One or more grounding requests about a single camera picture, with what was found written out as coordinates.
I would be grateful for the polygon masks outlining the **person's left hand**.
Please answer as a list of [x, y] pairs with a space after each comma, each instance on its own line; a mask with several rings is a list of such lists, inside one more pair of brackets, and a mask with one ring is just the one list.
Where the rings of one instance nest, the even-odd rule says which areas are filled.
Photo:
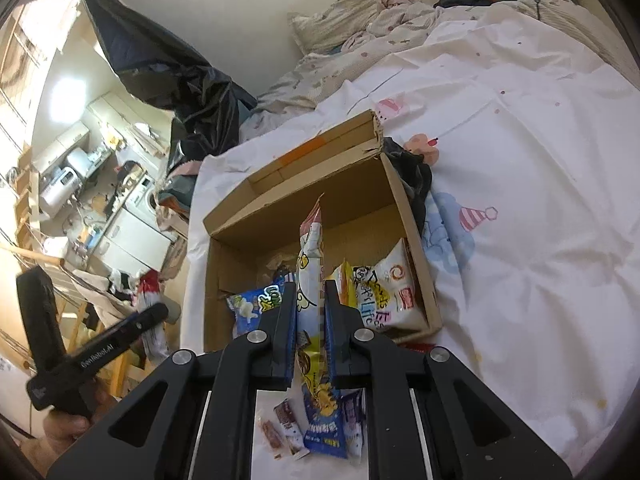
[[45, 477], [54, 462], [117, 404], [99, 380], [94, 393], [96, 411], [90, 418], [52, 410], [43, 419], [43, 436], [20, 445], [23, 455], [38, 474]]

